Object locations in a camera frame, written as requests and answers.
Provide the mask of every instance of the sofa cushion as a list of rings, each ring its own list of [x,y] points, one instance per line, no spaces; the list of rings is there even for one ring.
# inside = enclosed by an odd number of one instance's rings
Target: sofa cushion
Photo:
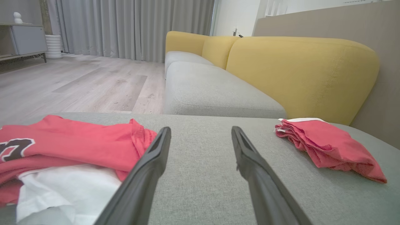
[[[167,78],[167,69],[173,62],[196,62],[213,65],[212,62],[207,59],[190,52],[169,51],[165,55],[165,79]]]
[[[351,171],[317,168],[305,152],[274,134],[274,125],[279,123],[276,119],[107,113],[58,115],[103,125],[127,123],[134,118],[157,132],[164,126],[171,127],[166,170],[157,183],[149,225],[256,224],[248,184],[236,171],[232,126],[243,129],[313,224],[398,224],[400,221],[400,150],[352,127],[335,125],[369,150],[388,179],[387,184]]]
[[[350,40],[244,37],[233,44],[226,70],[277,100],[290,119],[349,125],[375,83],[379,59]]]
[[[226,69],[230,48],[239,37],[236,36],[211,36],[204,40],[202,57],[212,62],[215,66]]]
[[[174,62],[167,71],[165,114],[285,118],[274,99],[216,66]]]

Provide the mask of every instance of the red shirt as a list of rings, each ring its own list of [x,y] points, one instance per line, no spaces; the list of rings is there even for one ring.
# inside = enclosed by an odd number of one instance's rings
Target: red shirt
[[[33,169],[90,163],[115,169],[124,180],[155,137],[134,119],[103,126],[49,115],[28,126],[3,126],[0,205],[17,202],[22,185],[17,176]]]

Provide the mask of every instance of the gray sofa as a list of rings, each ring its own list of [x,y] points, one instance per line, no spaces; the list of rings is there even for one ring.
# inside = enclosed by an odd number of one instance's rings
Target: gray sofa
[[[398,224],[400,150],[344,125],[380,164],[387,184],[354,172],[317,168],[309,156],[276,137],[277,119],[60,113],[64,118],[112,125],[134,118],[148,129],[171,127],[165,173],[160,178],[149,224],[256,224],[247,182],[236,171],[230,130],[240,126],[313,224]],[[41,118],[26,121],[31,124]],[[0,224],[13,224],[13,207],[0,209]]]
[[[286,118],[274,99],[193,53],[168,52],[165,78],[164,114]]]

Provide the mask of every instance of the sofa seam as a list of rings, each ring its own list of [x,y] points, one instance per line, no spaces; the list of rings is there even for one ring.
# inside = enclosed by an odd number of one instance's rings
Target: sofa seam
[[[245,107],[225,107],[225,106],[207,106],[207,105],[195,105],[195,104],[188,104],[188,103],[184,103],[184,102],[181,102],[180,100],[178,100],[177,98],[176,98],[176,96],[174,97],[174,99],[175,100],[177,100],[179,103],[181,103],[181,104],[185,104],[185,105],[190,105],[190,106],[195,106],[195,107],[216,107],[216,108],[238,108],[238,109],[255,109],[255,110],[262,110],[262,111],[269,111],[269,112],[285,112],[286,113],[286,110],[285,109],[283,109],[283,110],[271,110],[271,109],[262,109],[262,108],[245,108]]]
[[[339,59],[338,59],[338,61],[336,63],[336,66],[333,68],[333,70],[331,72],[331,75],[329,76],[328,80],[325,83],[325,86],[324,86],[324,89],[322,90],[322,93],[319,95],[319,98],[317,99],[317,102],[316,102],[316,104],[314,106],[314,109],[313,109],[313,111],[311,113],[311,117],[315,117],[315,113],[317,111],[317,108],[319,107],[322,99],[325,97],[325,94],[328,91],[328,87],[331,86],[332,81],[335,79],[335,77],[337,75],[337,72],[338,72],[339,65],[343,61],[345,50],[346,50],[346,46],[343,47],[342,52],[341,52],[341,54],[339,56]]]

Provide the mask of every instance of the yellow cushion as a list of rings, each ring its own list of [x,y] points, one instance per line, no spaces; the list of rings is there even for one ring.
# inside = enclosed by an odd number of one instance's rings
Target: yellow cushion
[[[226,68],[230,48],[239,37],[211,36],[204,41],[202,57],[222,69]]]
[[[169,51],[181,51],[201,56],[204,40],[208,37],[200,34],[169,31],[165,40],[165,53]]]
[[[233,44],[226,70],[278,101],[288,118],[349,125],[375,83],[379,60],[349,40],[245,37]]]

